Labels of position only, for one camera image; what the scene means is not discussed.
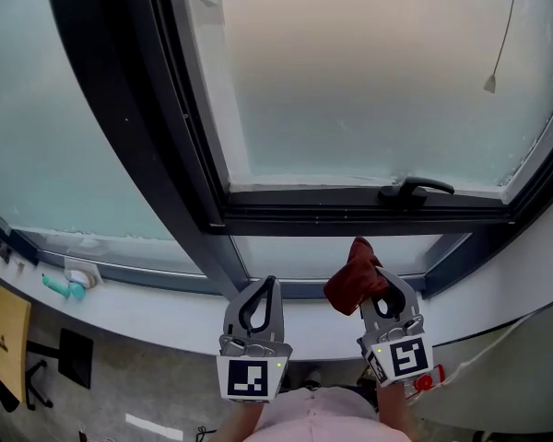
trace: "black window frame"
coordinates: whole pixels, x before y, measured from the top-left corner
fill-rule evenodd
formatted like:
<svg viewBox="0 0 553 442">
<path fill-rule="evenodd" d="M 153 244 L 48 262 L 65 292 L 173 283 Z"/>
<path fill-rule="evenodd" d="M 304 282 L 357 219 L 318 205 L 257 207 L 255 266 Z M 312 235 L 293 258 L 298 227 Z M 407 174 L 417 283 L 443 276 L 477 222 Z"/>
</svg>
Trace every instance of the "black window frame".
<svg viewBox="0 0 553 442">
<path fill-rule="evenodd" d="M 462 280 L 503 250 L 553 202 L 553 149 L 516 197 L 428 192 L 419 208 L 383 204 L 381 188 L 229 192 L 228 168 L 187 20 L 184 0 L 50 0 L 88 105 L 137 188 L 208 279 L 184 287 L 231 299 L 254 278 L 231 236 L 468 234 L 425 273 L 407 277 L 423 297 Z M 13 231 L 16 238 L 21 237 Z M 0 236 L 0 244 L 24 240 Z M 61 265 L 62 257 L 26 249 Z M 105 278 L 147 285 L 112 267 Z M 323 281 L 285 280 L 284 298 L 323 298 Z"/>
</svg>

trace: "cable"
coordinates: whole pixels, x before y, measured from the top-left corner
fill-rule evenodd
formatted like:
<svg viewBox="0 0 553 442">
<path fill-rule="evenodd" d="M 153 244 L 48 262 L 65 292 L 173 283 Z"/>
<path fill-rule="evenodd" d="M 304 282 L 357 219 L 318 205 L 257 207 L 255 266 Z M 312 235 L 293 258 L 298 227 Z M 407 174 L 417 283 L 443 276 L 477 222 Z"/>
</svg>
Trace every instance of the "cable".
<svg viewBox="0 0 553 442">
<path fill-rule="evenodd" d="M 500 52 L 498 53 L 498 60 L 496 61 L 496 65 L 494 66 L 493 75 L 496 75 L 496 71 L 498 70 L 498 64 L 500 63 L 501 58 L 501 52 L 504 49 L 504 44 L 506 43 L 506 36 L 508 36 L 508 29 L 510 28 L 510 20 L 512 19 L 512 11 L 514 9 L 514 0 L 510 3 L 510 14 L 508 15 L 508 23 L 506 23 L 506 30 L 504 31 L 504 39 L 501 42 L 500 46 Z"/>
<path fill-rule="evenodd" d="M 49 433 L 49 435 L 50 435 L 51 437 L 53 437 L 55 440 L 57 440 L 57 442 L 62 442 L 60 439 L 58 439 L 58 438 L 53 434 L 52 431 L 49 430 L 49 427 L 47 427 L 47 425 L 43 425 L 43 429 L 45 429 L 45 430 Z"/>
<path fill-rule="evenodd" d="M 195 442 L 203 442 L 203 439 L 205 438 L 206 434 L 215 434 L 217 432 L 217 429 L 214 431 L 207 431 L 206 427 L 204 425 L 200 425 L 198 427 L 198 434 L 194 437 Z"/>
<path fill-rule="evenodd" d="M 530 314 L 527 314 L 526 316 L 522 316 L 519 320 L 514 322 L 514 324 L 505 333 L 503 333 L 498 339 L 496 339 L 493 343 L 491 343 L 485 349 L 483 349 L 481 352 L 479 352 L 479 354 L 477 354 L 472 359 L 467 360 L 466 362 L 460 363 L 458 365 L 458 367 L 454 370 L 454 372 L 451 375 L 449 375 L 442 383 L 430 388 L 429 390 L 421 391 L 416 396 L 416 398 L 414 398 L 409 403 L 409 405 L 411 406 L 412 404 L 416 403 L 416 401 L 418 401 L 422 397 L 422 395 L 424 395 L 426 393 L 430 393 L 433 390 L 437 390 L 438 388 L 445 387 L 445 386 L 450 385 L 451 383 L 453 383 L 456 380 L 456 378 L 459 376 L 459 374 L 461 373 L 461 370 L 463 370 L 464 368 L 467 368 L 468 366 L 473 365 L 477 360 L 479 360 L 487 352 L 489 352 L 491 349 L 493 349 L 494 347 L 499 345 L 504 339 L 506 339 L 510 334 L 512 334 L 521 324 L 523 324 L 525 321 L 532 318 L 537 312 L 538 312 L 538 310 L 534 311 Z"/>
<path fill-rule="evenodd" d="M 82 440 L 81 435 L 83 434 L 84 437 L 86 438 L 87 442 L 117 442 L 112 437 L 105 437 L 105 438 L 103 438 L 101 440 L 98 440 L 98 441 L 92 440 L 90 437 L 88 437 L 88 434 L 86 433 L 86 425 L 82 421 L 80 421 L 79 419 L 77 420 L 77 428 L 80 431 L 80 440 Z"/>
</svg>

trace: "window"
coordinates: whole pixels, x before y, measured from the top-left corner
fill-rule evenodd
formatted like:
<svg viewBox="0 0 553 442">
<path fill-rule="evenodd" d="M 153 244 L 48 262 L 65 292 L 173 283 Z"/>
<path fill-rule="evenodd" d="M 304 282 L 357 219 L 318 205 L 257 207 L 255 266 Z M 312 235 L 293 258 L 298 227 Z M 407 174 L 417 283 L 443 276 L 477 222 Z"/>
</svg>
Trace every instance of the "window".
<svg viewBox="0 0 553 442">
<path fill-rule="evenodd" d="M 107 142 L 49 0 L 0 0 L 0 218 L 44 257 L 202 274 Z"/>
<path fill-rule="evenodd" d="M 511 1 L 188 0 L 231 189 L 416 176 L 508 202 L 553 113 L 553 0 L 514 0 L 483 89 Z"/>
<path fill-rule="evenodd" d="M 553 201 L 553 0 L 49 1 L 69 65 L 0 216 L 52 256 L 320 298 L 360 235 L 430 297 Z"/>
</svg>

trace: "chair leg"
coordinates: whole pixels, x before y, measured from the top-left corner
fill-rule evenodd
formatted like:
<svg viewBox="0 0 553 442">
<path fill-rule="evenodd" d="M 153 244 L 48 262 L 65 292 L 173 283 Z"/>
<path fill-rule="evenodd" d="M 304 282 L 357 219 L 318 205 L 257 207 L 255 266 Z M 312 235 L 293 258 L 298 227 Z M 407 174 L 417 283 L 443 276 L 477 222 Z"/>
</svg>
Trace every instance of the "chair leg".
<svg viewBox="0 0 553 442">
<path fill-rule="evenodd" d="M 30 378 L 35 374 L 35 372 L 41 368 L 42 366 L 47 366 L 47 362 L 44 360 L 41 360 L 29 370 L 25 372 L 25 392 L 27 396 L 27 408 L 30 411 L 35 411 L 35 405 L 31 404 L 29 401 L 29 391 L 33 394 L 33 396 L 46 408 L 53 408 L 53 403 L 50 400 L 45 400 L 37 390 L 35 390 L 35 387 L 33 387 L 32 383 L 30 382 Z"/>
</svg>

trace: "wall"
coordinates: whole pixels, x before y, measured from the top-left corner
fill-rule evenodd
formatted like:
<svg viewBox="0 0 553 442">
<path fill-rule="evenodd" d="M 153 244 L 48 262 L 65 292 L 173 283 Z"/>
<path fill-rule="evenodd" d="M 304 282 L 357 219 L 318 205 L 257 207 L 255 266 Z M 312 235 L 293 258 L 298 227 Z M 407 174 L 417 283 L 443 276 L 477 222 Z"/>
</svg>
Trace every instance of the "wall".
<svg viewBox="0 0 553 442">
<path fill-rule="evenodd" d="M 459 284 L 421 303 L 445 343 L 553 302 L 553 204 L 519 238 Z"/>
<path fill-rule="evenodd" d="M 447 375 L 506 329 L 434 349 Z M 451 385 L 423 396 L 419 417 L 502 433 L 553 431 L 553 307 L 533 316 Z"/>
</svg>

